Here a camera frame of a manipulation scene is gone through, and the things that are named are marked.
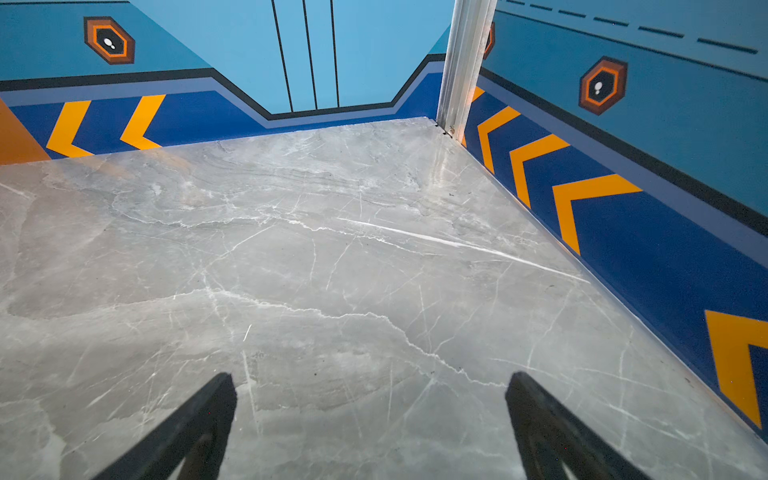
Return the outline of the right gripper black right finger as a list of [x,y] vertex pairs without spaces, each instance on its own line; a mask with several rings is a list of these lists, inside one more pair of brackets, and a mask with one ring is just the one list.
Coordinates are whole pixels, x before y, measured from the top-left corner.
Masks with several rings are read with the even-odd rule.
[[648,477],[529,374],[512,375],[505,400],[527,478]]

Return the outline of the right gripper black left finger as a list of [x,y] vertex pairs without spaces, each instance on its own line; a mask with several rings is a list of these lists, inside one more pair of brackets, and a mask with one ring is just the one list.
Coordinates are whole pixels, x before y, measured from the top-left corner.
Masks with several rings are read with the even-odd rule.
[[216,479],[237,406],[232,375],[218,373],[98,479]]

